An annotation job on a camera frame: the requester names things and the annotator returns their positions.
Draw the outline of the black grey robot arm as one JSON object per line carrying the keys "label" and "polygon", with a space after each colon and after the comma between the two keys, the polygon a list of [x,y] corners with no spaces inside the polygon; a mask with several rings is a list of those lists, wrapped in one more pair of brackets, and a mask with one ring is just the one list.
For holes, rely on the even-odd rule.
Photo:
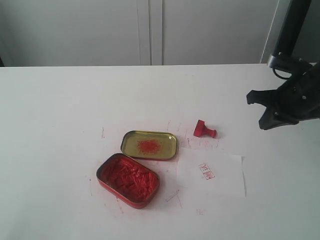
{"label": "black grey robot arm", "polygon": [[262,130],[297,125],[320,117],[320,64],[292,56],[311,1],[292,0],[267,65],[284,83],[277,89],[251,90],[247,104],[265,106],[258,121]]}

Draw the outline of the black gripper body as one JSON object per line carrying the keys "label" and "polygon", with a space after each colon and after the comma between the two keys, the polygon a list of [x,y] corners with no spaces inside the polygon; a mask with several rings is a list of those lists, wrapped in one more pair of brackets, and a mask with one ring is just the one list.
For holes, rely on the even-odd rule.
{"label": "black gripper body", "polygon": [[276,89],[275,105],[287,108],[300,121],[320,117],[320,65],[295,74]]}

